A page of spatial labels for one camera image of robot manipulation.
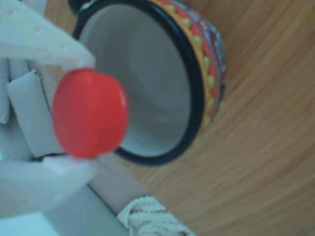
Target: wooden table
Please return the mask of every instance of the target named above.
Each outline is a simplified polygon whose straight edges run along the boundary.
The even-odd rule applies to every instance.
[[[230,86],[204,145],[125,162],[200,236],[315,235],[315,0],[191,0],[225,41]],[[72,31],[65,0],[47,17]]]

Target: plastic cap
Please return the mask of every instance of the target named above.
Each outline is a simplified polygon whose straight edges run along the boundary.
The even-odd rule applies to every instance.
[[[128,123],[124,90],[113,77],[91,69],[73,70],[59,83],[53,122],[64,150],[79,158],[113,151]]]

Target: black rim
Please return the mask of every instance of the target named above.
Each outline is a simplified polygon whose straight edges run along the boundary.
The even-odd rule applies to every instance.
[[[85,23],[95,12],[106,6],[118,3],[127,4],[144,11],[164,28],[177,46],[189,78],[191,99],[189,123],[182,139],[176,147],[163,155],[155,157],[135,155],[121,147],[116,150],[116,153],[121,157],[138,164],[150,166],[162,165],[180,157],[189,148],[200,128],[204,112],[204,88],[201,71],[193,48],[183,31],[162,9],[147,0],[98,0],[89,8],[80,12],[78,24],[73,36],[79,39]]]

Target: colorful painted pattern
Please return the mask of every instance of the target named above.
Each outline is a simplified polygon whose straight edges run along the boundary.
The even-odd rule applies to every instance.
[[[204,117],[194,143],[203,140],[220,102],[220,87],[225,83],[226,63],[220,34],[197,11],[172,0],[150,0],[179,25],[190,41],[199,62],[205,88]]]

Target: decorated mug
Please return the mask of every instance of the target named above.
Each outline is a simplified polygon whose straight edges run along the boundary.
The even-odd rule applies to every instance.
[[[203,136],[226,85],[223,42],[197,11],[172,0],[69,0],[74,37],[96,57],[96,70],[123,85],[127,134],[116,152],[165,164]]]

